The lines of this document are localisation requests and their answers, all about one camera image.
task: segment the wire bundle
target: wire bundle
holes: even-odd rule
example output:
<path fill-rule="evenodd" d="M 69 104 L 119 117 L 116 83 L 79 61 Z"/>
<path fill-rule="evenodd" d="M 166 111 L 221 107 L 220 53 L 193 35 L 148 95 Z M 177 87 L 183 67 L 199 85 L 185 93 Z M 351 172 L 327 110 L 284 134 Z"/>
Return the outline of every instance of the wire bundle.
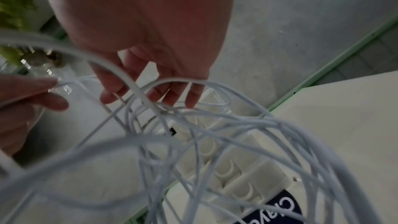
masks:
<path fill-rule="evenodd" d="M 250 98 L 246 97 L 225 85 L 203 80 L 193 80 L 185 78 L 168 78 L 163 80 L 153 81 L 142 88 L 139 88 L 134 81 L 118 66 L 95 56 L 94 54 L 81 51 L 73 46 L 66 45 L 50 38 L 37 36 L 34 34 L 19 33 L 13 31 L 0 31 L 0 43 L 11 44 L 15 46 L 32 46 L 35 48 L 52 48 L 55 51 L 61 52 L 65 55 L 73 55 L 80 57 L 90 62 L 96 63 L 118 76 L 133 92 L 125 101 L 120 97 L 123 104 L 114 111 L 110 111 L 105 105 L 104 109 L 109 112 L 109 116 L 86 138 L 84 138 L 74 149 L 59 155 L 57 157 L 49 158 L 48 160 L 28 169 L 23 170 L 5 154 L 0 155 L 0 166 L 7 172 L 7 177 L 0 181 L 0 203 L 11 199 L 15 193 L 30 189 L 21 202 L 1 220 L 2 224 L 13 223 L 14 220 L 23 212 L 29 205 L 35 194 L 41 194 L 51 200 L 59 202 L 68 207 L 75 207 L 90 211 L 105 211 L 117 207 L 132 206 L 144 200 L 147 201 L 149 212 L 146 219 L 146 224 L 158 222 L 167 223 L 165 213 L 162 207 L 162 200 L 168 185 L 173 180 L 178 180 L 184 187 L 190 197 L 189 204 L 186 208 L 184 217 L 181 219 L 173 210 L 172 205 L 167 198 L 165 203 L 172 210 L 176 220 L 181 224 L 194 223 L 195 216 L 199 205 L 204 205 L 212 209 L 218 210 L 223 214 L 230 216 L 239 223 L 244 221 L 213 203 L 206 201 L 204 194 L 216 195 L 219 199 L 227 201 L 232 204 L 250 207 L 253 209 L 264 209 L 299 219 L 305 223 L 313 224 L 315 221 L 315 204 L 317 202 L 318 191 L 322 191 L 325 195 L 325 218 L 323 223 L 331 224 L 335 222 L 334 219 L 334 205 L 338 203 L 344 210 L 347 221 L 351 224 L 381 224 L 382 221 L 373 209 L 366 195 L 359 188 L 358 183 L 353 175 L 348 171 L 345 164 L 340 158 L 327 146 L 325 146 L 318 139 L 313 138 L 304 129 L 301 129 L 290 122 L 275 118 L 272 114 L 261 105 L 257 104 Z M 81 77 L 77 80 L 61 81 L 58 85 L 63 86 L 68 83 L 77 83 L 81 85 L 83 80 L 96 80 L 95 77 Z M 213 88 L 218 93 L 228 97 L 225 104 L 209 104 L 201 103 L 200 105 L 227 107 L 231 104 L 231 96 L 235 96 L 255 108 L 260 114 L 260 117 L 239 117 L 232 114 L 213 113 L 201 109 L 187 110 L 184 107 L 170 107 L 162 103 L 152 103 L 146 97 L 145 92 L 151 88 L 168 82 L 188 82 L 203 84 Z M 132 104 L 140 100 L 142 105 L 136 109 L 131 109 Z M 117 117 L 117 113 L 125 109 L 124 121 Z M 155 116 L 149 120 L 145 125 L 140 125 L 138 116 L 151 110 Z M 222 126 L 203 129 L 198 125 L 190 122 L 189 117 L 215 117 L 224 118 L 226 123 Z M 110 139 L 101 143 L 85 145 L 90 138 L 98 131 L 105 123 L 114 118 L 123 128 L 126 136 L 123 138 Z M 168 121 L 173 120 L 178 124 L 189 129 L 192 136 L 192 141 L 186 145 L 182 145 L 180 141 L 171 136 L 169 131 Z M 160 127 L 164 129 L 165 135 L 156 134 L 156 130 Z M 232 136 L 223 136 L 223 131 L 234 129 Z M 251 146 L 239 140 L 240 135 L 245 132 L 258 129 L 266 136 L 268 136 L 274 143 L 276 143 L 281 150 L 283 150 L 288 157 L 280 157 L 274 153 Z M 284 141 L 277 137 L 272 131 L 279 131 L 284 136 Z M 200 155 L 198 151 L 198 144 L 205 138 L 211 137 L 215 139 L 220 148 L 215 156 L 210 160 L 210 164 L 206 173 L 200 179 L 199 171 Z M 160 158 L 153 153 L 149 146 L 162 145 L 167 149 L 167 158 Z M 235 197 L 223 195 L 217 190 L 212 190 L 208 187 L 211 176 L 213 175 L 217 163 L 230 147 L 238 147 L 251 151 L 258 155 L 266 156 L 278 162 L 279 164 L 288 167 L 301 176 L 304 188 L 307 195 L 307 213 L 305 216 L 294 213 L 292 211 L 278 208 L 272 205 L 258 205 Z M 138 150 L 139 153 L 139 168 L 144 190 L 124 198 L 119 198 L 110 202 L 84 202 L 68 197 L 67 195 L 60 195 L 56 192 L 45 190 L 41 187 L 41 181 L 51 176 L 51 174 L 65 169 L 71 165 L 79 164 L 81 162 L 93 159 L 100 155 L 107 154 L 112 151 L 132 148 Z M 196 170 L 195 179 L 188 181 L 182 177 L 176 170 L 175 166 L 180 158 L 191 148 L 195 149 L 196 154 Z M 306 171 L 303 164 L 295 156 L 294 152 L 299 153 L 306 162 L 310 165 L 311 170 Z"/>

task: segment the green edge strip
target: green edge strip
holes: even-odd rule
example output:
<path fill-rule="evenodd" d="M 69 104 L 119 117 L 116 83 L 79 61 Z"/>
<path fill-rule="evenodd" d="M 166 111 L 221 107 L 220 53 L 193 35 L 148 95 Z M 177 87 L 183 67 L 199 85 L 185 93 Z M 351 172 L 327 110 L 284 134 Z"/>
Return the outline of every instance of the green edge strip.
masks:
<path fill-rule="evenodd" d="M 383 23 L 379 27 L 377 27 L 374 31 L 370 32 L 367 34 L 365 37 L 360 39 L 357 43 L 349 47 L 347 50 L 339 54 L 336 58 L 334 58 L 331 62 L 326 64 L 323 68 L 320 70 L 316 71 L 313 75 L 305 79 L 302 83 L 300 83 L 298 86 L 293 88 L 290 92 L 288 92 L 286 95 L 284 95 L 282 98 L 277 100 L 274 104 L 272 104 L 268 110 L 272 111 L 282 103 L 284 103 L 287 99 L 289 99 L 292 95 L 297 93 L 300 89 L 302 88 L 307 88 L 314 84 L 316 81 L 318 81 L 321 77 L 323 77 L 325 74 L 330 72 L 332 69 L 334 69 L 336 66 L 338 66 L 340 63 L 342 63 L 345 59 L 353 55 L 354 53 L 358 52 L 361 48 L 363 48 L 365 45 L 367 45 L 369 42 L 371 42 L 374 38 L 378 37 L 379 35 L 383 34 L 385 31 L 387 31 L 389 28 L 391 28 L 393 25 L 395 25 L 398 22 L 398 15 L 395 15 L 393 18 L 389 19 L 387 22 Z"/>

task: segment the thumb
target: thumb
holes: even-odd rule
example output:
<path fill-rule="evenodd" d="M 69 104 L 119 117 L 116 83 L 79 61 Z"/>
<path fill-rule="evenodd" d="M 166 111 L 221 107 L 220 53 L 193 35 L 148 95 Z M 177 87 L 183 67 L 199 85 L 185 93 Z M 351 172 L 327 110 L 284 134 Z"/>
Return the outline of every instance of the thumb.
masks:
<path fill-rule="evenodd" d="M 47 92 L 57 84 L 53 77 L 34 78 L 22 75 L 0 75 L 0 104 L 15 102 Z"/>

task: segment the black sticker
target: black sticker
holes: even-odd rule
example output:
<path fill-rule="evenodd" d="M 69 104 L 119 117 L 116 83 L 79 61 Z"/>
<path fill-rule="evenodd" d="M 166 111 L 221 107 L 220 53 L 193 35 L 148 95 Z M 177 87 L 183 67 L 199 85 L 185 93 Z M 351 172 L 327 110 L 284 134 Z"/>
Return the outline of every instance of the black sticker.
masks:
<path fill-rule="evenodd" d="M 302 214 L 299 204 L 286 190 L 283 190 L 266 204 Z M 265 210 L 256 210 L 243 218 L 243 221 L 247 224 L 303 224 L 302 221 L 293 219 L 289 216 Z"/>
<path fill-rule="evenodd" d="M 174 136 L 175 134 L 177 134 L 177 131 L 175 131 L 175 129 L 173 129 L 173 127 L 170 128 L 170 133 L 172 136 Z"/>

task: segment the green plant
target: green plant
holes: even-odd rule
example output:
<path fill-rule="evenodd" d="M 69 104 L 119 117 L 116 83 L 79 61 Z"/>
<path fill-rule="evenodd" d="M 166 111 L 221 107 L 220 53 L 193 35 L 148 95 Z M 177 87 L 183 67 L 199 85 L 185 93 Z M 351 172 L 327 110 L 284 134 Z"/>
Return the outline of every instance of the green plant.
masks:
<path fill-rule="evenodd" d="M 0 0 L 0 28 L 29 30 L 26 12 L 35 9 L 33 0 Z M 1 47 L 0 54 L 13 64 L 21 57 L 19 51 L 11 47 Z"/>

